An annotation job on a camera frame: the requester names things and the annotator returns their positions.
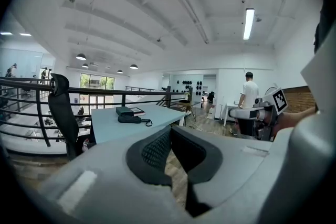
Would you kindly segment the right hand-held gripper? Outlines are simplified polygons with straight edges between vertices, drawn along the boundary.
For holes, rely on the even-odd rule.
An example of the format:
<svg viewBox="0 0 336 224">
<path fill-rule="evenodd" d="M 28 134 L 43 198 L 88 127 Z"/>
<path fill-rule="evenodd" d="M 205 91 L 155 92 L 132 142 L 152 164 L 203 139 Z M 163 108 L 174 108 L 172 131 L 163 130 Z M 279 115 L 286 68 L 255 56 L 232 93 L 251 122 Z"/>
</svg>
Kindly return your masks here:
<svg viewBox="0 0 336 224">
<path fill-rule="evenodd" d="M 273 128 L 278 116 L 288 107 L 281 88 L 255 100 L 250 109 L 230 109 L 228 115 L 239 119 L 239 131 L 242 135 L 261 141 L 270 141 L 275 136 Z"/>
</svg>

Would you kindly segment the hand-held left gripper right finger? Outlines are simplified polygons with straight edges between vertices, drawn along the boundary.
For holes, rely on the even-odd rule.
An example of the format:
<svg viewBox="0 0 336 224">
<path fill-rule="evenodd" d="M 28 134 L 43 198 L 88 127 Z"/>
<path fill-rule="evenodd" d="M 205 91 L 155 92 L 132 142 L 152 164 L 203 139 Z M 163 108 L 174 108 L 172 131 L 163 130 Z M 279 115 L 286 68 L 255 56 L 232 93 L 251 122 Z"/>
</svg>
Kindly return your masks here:
<svg viewBox="0 0 336 224">
<path fill-rule="evenodd" d="M 175 137 L 218 150 L 208 181 L 189 182 L 171 224 L 325 224 L 336 196 L 336 115 L 316 114 L 262 142 L 174 127 Z"/>
</svg>

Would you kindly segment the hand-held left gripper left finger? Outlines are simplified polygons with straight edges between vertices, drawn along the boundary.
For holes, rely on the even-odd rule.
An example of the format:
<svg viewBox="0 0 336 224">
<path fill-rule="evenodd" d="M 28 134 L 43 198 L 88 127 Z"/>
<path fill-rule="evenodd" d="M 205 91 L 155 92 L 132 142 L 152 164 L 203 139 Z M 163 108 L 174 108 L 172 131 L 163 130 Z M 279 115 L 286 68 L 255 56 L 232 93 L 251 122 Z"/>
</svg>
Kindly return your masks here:
<svg viewBox="0 0 336 224">
<path fill-rule="evenodd" d="M 84 224 L 184 224 L 191 216 L 169 186 L 149 185 L 128 168 L 127 150 L 164 127 L 93 146 L 38 188 L 59 213 Z"/>
</svg>

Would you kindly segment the person's right forearm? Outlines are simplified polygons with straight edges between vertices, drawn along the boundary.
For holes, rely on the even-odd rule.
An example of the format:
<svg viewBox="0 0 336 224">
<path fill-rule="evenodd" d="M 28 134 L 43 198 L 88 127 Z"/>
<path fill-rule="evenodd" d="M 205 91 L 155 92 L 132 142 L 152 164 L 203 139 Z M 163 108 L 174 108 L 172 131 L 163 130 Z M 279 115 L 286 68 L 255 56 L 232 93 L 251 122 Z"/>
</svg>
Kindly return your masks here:
<svg viewBox="0 0 336 224">
<path fill-rule="evenodd" d="M 316 112 L 316 108 L 309 108 L 298 113 L 283 112 L 278 116 L 277 123 L 273 128 L 274 135 L 277 135 L 280 130 L 295 127 L 302 119 L 314 115 Z"/>
</svg>

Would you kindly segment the white desk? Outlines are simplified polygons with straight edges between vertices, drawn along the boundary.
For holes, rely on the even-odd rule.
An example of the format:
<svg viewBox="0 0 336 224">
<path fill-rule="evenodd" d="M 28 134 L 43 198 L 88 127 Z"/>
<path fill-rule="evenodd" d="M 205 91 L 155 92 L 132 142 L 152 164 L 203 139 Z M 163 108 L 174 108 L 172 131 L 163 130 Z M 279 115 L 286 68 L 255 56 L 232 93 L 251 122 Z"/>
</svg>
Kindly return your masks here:
<svg viewBox="0 0 336 224">
<path fill-rule="evenodd" d="M 229 110 L 231 109 L 237 109 L 238 108 L 238 101 L 235 101 L 234 103 L 226 103 L 223 106 L 222 111 L 222 120 L 223 120 L 223 127 L 225 127 L 228 123 L 234 123 L 235 119 L 233 117 L 229 116 Z"/>
</svg>

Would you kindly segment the wooden side table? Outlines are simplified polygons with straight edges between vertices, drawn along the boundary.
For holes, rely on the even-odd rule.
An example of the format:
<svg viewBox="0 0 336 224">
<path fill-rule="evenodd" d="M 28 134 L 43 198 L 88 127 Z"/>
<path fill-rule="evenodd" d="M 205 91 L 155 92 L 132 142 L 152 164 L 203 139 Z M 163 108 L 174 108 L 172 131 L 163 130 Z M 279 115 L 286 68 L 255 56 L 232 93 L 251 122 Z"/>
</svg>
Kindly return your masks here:
<svg viewBox="0 0 336 224">
<path fill-rule="evenodd" d="M 184 112 L 185 116 L 191 115 L 194 121 L 196 121 L 196 107 L 198 105 L 201 105 L 201 102 L 188 100 L 174 101 L 171 104 L 171 109 Z"/>
</svg>

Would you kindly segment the light blue table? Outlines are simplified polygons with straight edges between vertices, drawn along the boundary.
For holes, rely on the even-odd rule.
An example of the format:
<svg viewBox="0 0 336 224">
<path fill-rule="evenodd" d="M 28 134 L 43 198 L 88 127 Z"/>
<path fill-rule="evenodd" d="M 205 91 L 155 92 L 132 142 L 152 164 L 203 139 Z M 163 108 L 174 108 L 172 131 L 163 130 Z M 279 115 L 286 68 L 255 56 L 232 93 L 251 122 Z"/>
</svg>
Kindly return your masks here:
<svg viewBox="0 0 336 224">
<path fill-rule="evenodd" d="M 158 105 L 144 105 L 140 109 L 145 112 L 141 116 L 143 119 L 150 119 L 152 126 L 146 126 L 144 123 L 120 123 L 115 108 L 95 109 L 91 112 L 92 127 L 96 143 L 133 136 L 138 133 L 148 132 L 155 127 L 165 127 L 176 121 L 183 122 L 184 112 L 164 108 Z"/>
</svg>

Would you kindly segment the dark teal box lid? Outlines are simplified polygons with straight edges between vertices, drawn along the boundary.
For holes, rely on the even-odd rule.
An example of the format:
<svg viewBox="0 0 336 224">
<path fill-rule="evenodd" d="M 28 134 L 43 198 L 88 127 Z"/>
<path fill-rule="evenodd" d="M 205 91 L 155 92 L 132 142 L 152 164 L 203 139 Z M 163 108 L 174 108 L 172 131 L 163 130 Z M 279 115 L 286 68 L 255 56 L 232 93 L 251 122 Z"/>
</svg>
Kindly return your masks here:
<svg viewBox="0 0 336 224">
<path fill-rule="evenodd" d="M 116 113 L 118 116 L 122 116 L 122 115 L 134 116 L 134 112 L 126 106 L 116 107 Z"/>
</svg>

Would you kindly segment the long ceiling tube lamp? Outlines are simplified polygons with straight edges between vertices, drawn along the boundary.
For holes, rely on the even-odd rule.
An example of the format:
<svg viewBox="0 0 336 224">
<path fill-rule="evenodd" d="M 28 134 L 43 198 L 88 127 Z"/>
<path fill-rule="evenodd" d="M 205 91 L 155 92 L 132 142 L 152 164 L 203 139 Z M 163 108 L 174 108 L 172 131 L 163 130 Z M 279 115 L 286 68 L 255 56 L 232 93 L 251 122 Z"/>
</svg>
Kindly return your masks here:
<svg viewBox="0 0 336 224">
<path fill-rule="evenodd" d="M 245 16 L 245 26 L 243 33 L 243 40 L 248 40 L 250 38 L 251 30 L 254 22 L 255 10 L 253 8 L 246 9 Z"/>
</svg>

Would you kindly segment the black mesh office chair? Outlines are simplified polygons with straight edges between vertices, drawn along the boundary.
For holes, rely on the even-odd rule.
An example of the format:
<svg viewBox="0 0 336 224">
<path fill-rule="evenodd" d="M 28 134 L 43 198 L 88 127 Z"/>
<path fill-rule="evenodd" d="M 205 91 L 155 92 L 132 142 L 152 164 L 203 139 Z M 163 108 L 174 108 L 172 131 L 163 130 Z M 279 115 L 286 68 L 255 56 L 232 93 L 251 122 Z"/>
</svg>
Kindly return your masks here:
<svg viewBox="0 0 336 224">
<path fill-rule="evenodd" d="M 90 126 L 89 134 L 79 134 L 79 125 L 70 104 L 69 81 L 65 76 L 52 73 L 51 87 L 49 110 L 65 139 L 67 156 L 73 160 L 96 144 L 93 126 Z"/>
</svg>

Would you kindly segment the glass entrance door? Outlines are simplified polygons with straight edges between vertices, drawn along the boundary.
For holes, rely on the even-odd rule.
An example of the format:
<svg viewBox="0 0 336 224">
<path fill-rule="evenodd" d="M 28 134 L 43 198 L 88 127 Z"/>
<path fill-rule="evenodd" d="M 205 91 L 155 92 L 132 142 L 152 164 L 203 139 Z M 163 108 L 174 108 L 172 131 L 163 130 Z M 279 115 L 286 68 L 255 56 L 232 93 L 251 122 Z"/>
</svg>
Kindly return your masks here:
<svg viewBox="0 0 336 224">
<path fill-rule="evenodd" d="M 80 77 L 80 87 L 87 89 L 98 89 L 98 90 L 113 90 L 114 89 L 115 78 L 96 76 L 91 74 L 82 73 Z M 79 103 L 80 104 L 90 104 L 84 105 L 84 114 L 90 114 L 92 109 L 107 109 L 113 108 L 113 105 L 108 105 L 108 103 L 113 103 L 113 95 L 94 95 L 94 94 L 80 94 Z"/>
</svg>

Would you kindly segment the dark metal railing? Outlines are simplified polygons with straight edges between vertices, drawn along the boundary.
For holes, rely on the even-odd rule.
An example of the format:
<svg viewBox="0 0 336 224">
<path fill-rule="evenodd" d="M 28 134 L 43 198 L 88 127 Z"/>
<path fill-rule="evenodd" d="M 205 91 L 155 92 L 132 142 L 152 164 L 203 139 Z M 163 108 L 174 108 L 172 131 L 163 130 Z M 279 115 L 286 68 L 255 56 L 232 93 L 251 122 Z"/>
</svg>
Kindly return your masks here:
<svg viewBox="0 0 336 224">
<path fill-rule="evenodd" d="M 30 141 L 47 147 L 60 144 L 64 138 L 48 106 L 48 97 L 55 88 L 55 79 L 0 78 L 0 138 L 11 143 Z M 170 89 L 133 87 L 125 90 L 71 87 L 68 93 L 81 134 L 89 129 L 94 109 L 133 104 L 169 107 L 186 97 L 185 93 Z"/>
</svg>

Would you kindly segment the group of black wall-hung objects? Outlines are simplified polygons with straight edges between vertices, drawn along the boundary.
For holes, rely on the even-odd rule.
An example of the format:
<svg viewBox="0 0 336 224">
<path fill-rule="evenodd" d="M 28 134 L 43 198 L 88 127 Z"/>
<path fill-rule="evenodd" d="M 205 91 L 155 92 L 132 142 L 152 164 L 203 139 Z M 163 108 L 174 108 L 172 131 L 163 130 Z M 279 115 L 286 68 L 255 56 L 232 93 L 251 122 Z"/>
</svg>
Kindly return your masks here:
<svg viewBox="0 0 336 224">
<path fill-rule="evenodd" d="M 177 89 L 173 89 L 176 93 L 194 92 L 196 95 L 202 95 L 202 81 L 196 81 L 193 83 L 191 80 L 179 81 L 177 80 Z"/>
</svg>

